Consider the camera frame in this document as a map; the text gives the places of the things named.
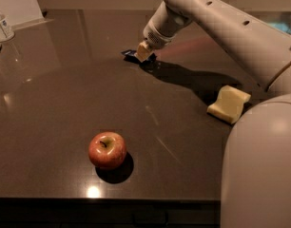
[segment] apple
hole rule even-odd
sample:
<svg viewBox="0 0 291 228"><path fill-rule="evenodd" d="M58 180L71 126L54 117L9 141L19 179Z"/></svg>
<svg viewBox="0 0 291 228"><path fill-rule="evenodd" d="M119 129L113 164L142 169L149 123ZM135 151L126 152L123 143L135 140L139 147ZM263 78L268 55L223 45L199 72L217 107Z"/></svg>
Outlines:
<svg viewBox="0 0 291 228"><path fill-rule="evenodd" d="M125 140L115 132L100 133L90 142L88 156L89 160L100 169L116 169L126 157Z"/></svg>

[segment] dark table top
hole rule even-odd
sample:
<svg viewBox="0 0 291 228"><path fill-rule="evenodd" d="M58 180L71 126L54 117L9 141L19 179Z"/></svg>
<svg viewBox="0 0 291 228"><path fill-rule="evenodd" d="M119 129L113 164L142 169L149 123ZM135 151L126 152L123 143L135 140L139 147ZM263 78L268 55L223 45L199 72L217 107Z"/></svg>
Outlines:
<svg viewBox="0 0 291 228"><path fill-rule="evenodd" d="M154 64L135 49L153 11L50 10L0 52L0 198L219 200L231 126L206 114L224 85L266 98L191 25ZM88 159L111 130L129 153L117 171Z"/></svg>

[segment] sponge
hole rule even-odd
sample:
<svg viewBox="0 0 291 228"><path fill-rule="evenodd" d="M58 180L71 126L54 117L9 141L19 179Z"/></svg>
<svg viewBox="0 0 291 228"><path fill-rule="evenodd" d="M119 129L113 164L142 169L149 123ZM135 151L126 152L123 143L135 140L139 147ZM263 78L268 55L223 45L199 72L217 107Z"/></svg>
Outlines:
<svg viewBox="0 0 291 228"><path fill-rule="evenodd" d="M226 85L221 88L217 101L211 104L206 112L229 124L234 124L241 117L243 105L250 100L250 97L251 95Z"/></svg>

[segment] apple stem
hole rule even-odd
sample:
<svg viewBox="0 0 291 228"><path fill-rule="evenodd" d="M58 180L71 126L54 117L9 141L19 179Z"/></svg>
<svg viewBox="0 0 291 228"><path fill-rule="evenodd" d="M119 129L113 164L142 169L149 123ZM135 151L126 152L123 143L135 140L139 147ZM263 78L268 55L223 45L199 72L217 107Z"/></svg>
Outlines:
<svg viewBox="0 0 291 228"><path fill-rule="evenodd" d="M107 148L107 145L104 142L100 141L100 143L103 144L105 148Z"/></svg>

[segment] red apple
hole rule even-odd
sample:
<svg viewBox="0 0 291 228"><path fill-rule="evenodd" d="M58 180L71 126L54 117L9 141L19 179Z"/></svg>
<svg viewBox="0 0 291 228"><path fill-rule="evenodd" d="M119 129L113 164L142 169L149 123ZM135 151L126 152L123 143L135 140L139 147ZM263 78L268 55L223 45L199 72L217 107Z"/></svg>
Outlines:
<svg viewBox="0 0 291 228"><path fill-rule="evenodd" d="M125 160L125 140L114 132L100 133L90 142L88 156L90 161L100 169L115 169Z"/></svg>

